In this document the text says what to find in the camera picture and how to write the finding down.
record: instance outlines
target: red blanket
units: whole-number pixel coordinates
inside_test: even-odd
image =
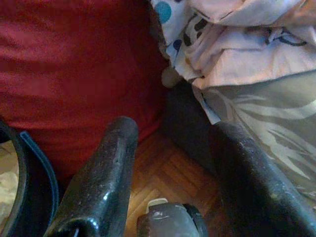
[[[140,139],[158,127],[164,66],[145,1],[0,3],[0,116],[31,134],[61,180],[113,118],[135,119]]]

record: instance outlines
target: blue rim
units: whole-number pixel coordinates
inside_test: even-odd
[[[52,220],[57,212],[58,203],[59,203],[59,189],[58,189],[58,183],[57,183],[54,169],[53,169],[51,163],[49,162],[49,159],[47,158],[47,156],[39,148],[37,143],[31,138],[31,136],[29,135],[29,133],[27,131],[21,132],[20,137],[29,146],[29,148],[34,152],[34,154],[39,159],[39,161],[41,162],[42,166],[44,167],[44,169],[48,175],[49,183],[50,183],[51,190],[52,190],[52,212],[51,212],[51,215],[49,218],[49,223],[48,223],[48,225],[50,225],[50,223],[52,222]]]

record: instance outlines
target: parquet floor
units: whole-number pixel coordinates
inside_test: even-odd
[[[193,204],[204,216],[210,236],[231,236],[216,179],[159,132],[136,152],[126,237],[136,236],[137,218],[155,198]]]

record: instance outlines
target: wooden floor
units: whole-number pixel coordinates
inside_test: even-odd
[[[155,198],[195,205],[209,236],[231,236],[216,179],[159,132],[138,146],[125,236],[136,236],[136,221]]]

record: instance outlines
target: mirror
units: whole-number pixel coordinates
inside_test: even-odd
[[[12,141],[0,143],[0,233],[15,200],[18,177],[18,157]]]

